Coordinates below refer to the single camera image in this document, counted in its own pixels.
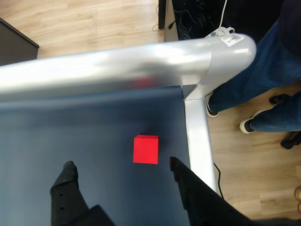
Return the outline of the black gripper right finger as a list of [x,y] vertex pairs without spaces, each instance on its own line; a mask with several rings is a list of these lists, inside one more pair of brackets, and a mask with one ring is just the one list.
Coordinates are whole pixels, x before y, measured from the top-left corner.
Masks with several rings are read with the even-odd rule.
[[169,162],[191,226],[257,225],[228,204],[179,159],[170,157]]

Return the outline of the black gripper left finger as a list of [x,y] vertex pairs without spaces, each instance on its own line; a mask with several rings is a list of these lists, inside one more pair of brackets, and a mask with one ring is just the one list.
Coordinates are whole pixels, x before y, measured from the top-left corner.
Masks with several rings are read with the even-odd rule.
[[113,221],[96,205],[89,208],[79,190],[78,171],[72,161],[50,189],[52,226],[113,226]]

